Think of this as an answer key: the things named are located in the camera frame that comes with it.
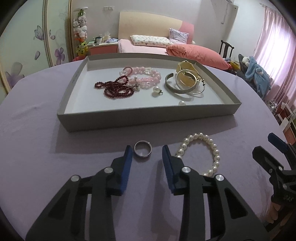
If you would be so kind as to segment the person's right hand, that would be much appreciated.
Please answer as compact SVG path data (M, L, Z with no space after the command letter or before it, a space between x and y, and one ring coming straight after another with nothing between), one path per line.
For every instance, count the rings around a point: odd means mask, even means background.
M270 203L269 209L266 213L265 219L268 223L274 223L278 219L278 212L280 211L281 206L279 204Z

